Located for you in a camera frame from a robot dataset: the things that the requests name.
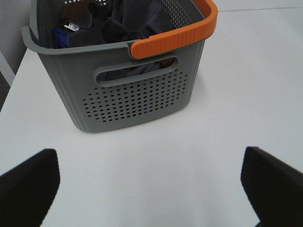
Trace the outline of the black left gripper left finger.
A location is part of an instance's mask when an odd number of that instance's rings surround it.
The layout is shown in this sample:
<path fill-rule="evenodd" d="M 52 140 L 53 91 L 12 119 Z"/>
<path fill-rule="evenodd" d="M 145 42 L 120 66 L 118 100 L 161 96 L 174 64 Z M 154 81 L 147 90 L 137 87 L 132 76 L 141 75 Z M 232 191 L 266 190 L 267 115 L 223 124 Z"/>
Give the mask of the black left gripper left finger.
<path fill-rule="evenodd" d="M 55 149 L 44 149 L 0 177 L 0 225 L 42 225 L 60 185 Z"/>

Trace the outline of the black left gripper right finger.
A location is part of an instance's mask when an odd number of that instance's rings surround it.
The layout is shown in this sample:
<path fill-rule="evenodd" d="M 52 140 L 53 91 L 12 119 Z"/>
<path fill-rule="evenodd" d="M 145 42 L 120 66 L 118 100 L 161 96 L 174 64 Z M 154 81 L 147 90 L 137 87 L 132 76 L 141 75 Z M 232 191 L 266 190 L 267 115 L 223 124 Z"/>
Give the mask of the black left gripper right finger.
<path fill-rule="evenodd" d="M 241 184 L 259 227 L 303 225 L 303 174 L 258 147 L 245 150 Z"/>

